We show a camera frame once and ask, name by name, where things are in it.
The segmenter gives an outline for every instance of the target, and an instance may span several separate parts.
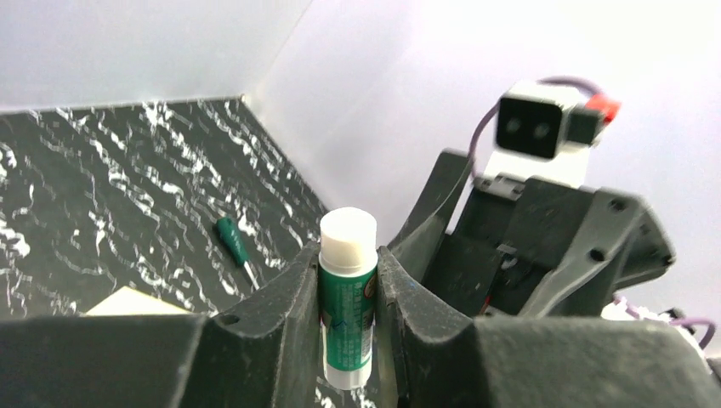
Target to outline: screwdriver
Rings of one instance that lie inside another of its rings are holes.
[[[230,250],[230,253],[233,254],[233,258],[236,260],[236,263],[246,270],[248,276],[250,277],[250,281],[253,284],[253,291],[255,292],[260,289],[258,280],[253,273],[250,263],[248,262],[250,257],[243,245],[243,241],[241,240],[241,231],[238,229],[236,222],[230,217],[222,217],[217,223],[215,223],[215,226],[218,228],[220,240]]]

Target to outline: table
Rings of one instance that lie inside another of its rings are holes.
[[[251,285],[218,218],[267,282],[325,212],[239,99],[0,116],[0,318],[79,315],[121,286],[213,315]],[[366,400],[320,378],[316,397]]]

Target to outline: white backdrop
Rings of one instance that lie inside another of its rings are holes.
[[[644,196],[678,251],[667,276],[626,295],[720,321],[719,2],[596,6],[316,0],[252,108],[326,203],[370,211],[386,243],[440,150],[466,149],[513,82],[591,78],[624,105],[587,184]],[[718,337],[711,351],[721,353]]]
[[[231,96],[311,0],[0,2],[0,111]]]

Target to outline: red clip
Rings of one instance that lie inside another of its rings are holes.
[[[597,93],[588,100],[586,107],[604,114],[604,124],[608,125],[616,118],[616,114],[621,108],[621,102],[608,99],[604,95]]]

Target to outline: white marker cap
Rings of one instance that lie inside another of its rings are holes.
[[[368,273],[378,264],[376,252],[376,219],[363,210],[344,207],[333,210],[321,219],[321,267],[338,276],[358,276]],[[328,365],[326,333],[323,336],[323,371],[326,380],[337,389],[363,387],[372,371],[372,349],[368,359],[358,370],[341,371]]]
[[[334,275],[365,274],[378,263],[376,219],[344,207],[321,218],[321,266]]]

